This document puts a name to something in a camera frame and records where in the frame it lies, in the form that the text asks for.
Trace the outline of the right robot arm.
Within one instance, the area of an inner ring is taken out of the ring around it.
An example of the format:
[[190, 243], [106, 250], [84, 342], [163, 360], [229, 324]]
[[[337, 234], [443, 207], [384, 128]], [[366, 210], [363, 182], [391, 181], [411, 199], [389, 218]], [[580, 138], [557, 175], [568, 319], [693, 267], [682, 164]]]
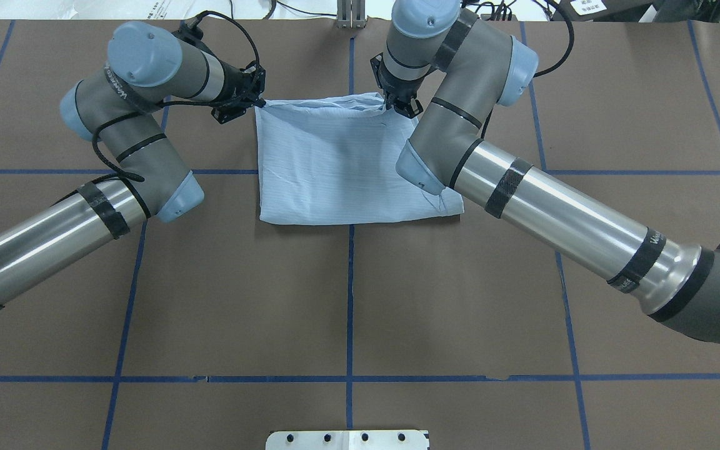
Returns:
[[419, 116], [396, 168], [457, 191], [720, 344], [720, 24], [558, 23], [503, 31], [458, 1], [397, 1], [372, 59], [389, 108]]

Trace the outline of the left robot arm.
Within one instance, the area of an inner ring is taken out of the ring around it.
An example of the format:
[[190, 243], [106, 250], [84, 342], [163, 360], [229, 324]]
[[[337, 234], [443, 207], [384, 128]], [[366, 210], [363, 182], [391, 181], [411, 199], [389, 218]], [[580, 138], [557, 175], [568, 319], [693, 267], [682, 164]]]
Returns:
[[168, 223], [204, 200], [194, 171], [157, 115], [166, 108], [208, 108], [219, 123], [264, 104], [266, 70], [254, 38], [237, 31], [251, 60], [235, 66], [204, 40], [203, 11], [177, 29], [150, 22], [120, 24], [103, 62], [63, 94], [66, 129], [100, 164], [92, 180], [0, 233], [0, 311], [104, 245], [151, 219]]

